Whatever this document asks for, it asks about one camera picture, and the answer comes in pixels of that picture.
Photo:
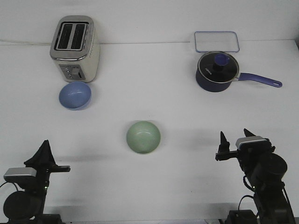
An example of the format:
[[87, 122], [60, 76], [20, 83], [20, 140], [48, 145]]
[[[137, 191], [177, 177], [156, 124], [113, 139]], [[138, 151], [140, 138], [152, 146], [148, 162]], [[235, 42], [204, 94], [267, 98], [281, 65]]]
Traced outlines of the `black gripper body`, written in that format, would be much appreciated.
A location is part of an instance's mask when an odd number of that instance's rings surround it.
[[236, 149], [235, 151], [230, 151], [228, 153], [216, 153], [215, 159], [217, 161], [225, 161], [231, 158], [236, 158], [239, 162], [241, 170], [244, 173], [252, 171], [256, 166], [257, 161], [261, 155], [264, 153], [273, 153], [275, 146], [266, 139], [266, 142], [251, 143], [248, 145], [241, 146], [241, 150]]
[[50, 185], [50, 175], [52, 173], [70, 172], [70, 166], [59, 166], [55, 162], [24, 162], [27, 169], [23, 189], [38, 194], [46, 194]]

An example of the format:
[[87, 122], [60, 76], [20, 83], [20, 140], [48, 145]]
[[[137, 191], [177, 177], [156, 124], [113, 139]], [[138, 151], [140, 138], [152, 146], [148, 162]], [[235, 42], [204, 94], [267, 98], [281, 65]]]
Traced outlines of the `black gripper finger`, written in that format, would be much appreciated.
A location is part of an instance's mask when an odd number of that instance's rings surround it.
[[230, 143], [227, 141], [224, 133], [220, 131], [220, 145], [218, 147], [218, 153], [228, 153]]
[[50, 143], [45, 140], [39, 147], [37, 152], [27, 161], [24, 162], [25, 166], [54, 166], [56, 165], [55, 159], [51, 152]]
[[246, 128], [244, 128], [243, 131], [244, 131], [245, 137], [254, 137], [254, 136], [256, 136], [255, 134], [253, 134], [251, 131], [249, 131]]

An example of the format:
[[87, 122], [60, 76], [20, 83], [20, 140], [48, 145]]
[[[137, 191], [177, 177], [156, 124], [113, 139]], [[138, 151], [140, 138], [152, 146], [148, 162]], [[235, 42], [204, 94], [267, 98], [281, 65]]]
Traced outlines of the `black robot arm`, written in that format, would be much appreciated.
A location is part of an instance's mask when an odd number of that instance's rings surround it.
[[285, 160], [274, 153], [275, 146], [268, 138], [244, 130], [245, 136], [236, 141], [237, 149], [231, 151], [223, 132], [215, 155], [217, 161], [236, 158], [244, 172], [243, 183], [253, 192], [251, 198], [257, 208], [230, 210], [227, 224], [294, 224], [295, 217], [282, 181], [287, 172]]
[[5, 183], [19, 186], [3, 205], [9, 224], [62, 224], [59, 214], [45, 214], [45, 200], [52, 173], [70, 172], [70, 166], [59, 166], [53, 157], [50, 143], [45, 140], [37, 152], [24, 162], [24, 167], [9, 168]]

